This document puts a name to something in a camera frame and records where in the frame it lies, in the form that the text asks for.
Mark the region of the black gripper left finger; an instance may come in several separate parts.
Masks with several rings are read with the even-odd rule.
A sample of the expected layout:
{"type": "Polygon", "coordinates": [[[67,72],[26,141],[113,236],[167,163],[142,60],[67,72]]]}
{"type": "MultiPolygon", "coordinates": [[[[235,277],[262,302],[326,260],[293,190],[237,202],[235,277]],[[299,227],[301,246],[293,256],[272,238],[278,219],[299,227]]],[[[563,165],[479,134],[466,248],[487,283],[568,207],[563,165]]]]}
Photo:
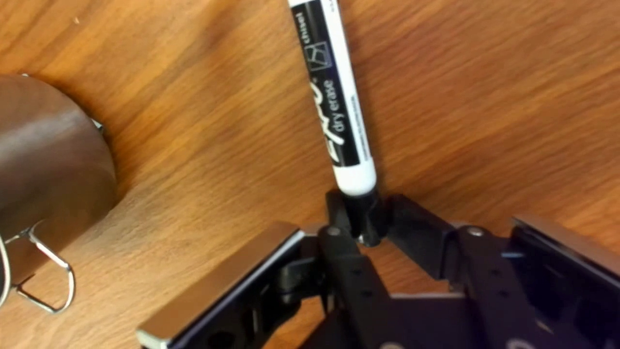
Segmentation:
{"type": "Polygon", "coordinates": [[[319,234],[278,221],[138,326],[142,349],[257,349],[322,293],[319,234]]]}

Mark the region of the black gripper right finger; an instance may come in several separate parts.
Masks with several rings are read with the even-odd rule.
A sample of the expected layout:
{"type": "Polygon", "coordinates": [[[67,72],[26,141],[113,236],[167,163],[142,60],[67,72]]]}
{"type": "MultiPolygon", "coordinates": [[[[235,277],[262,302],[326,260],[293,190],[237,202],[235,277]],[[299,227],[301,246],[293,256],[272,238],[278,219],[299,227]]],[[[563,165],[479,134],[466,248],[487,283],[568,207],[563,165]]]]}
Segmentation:
{"type": "Polygon", "coordinates": [[[479,312],[491,345],[620,349],[620,258],[537,217],[497,236],[454,225],[421,203],[386,203],[388,236],[431,277],[448,281],[479,312]]]}

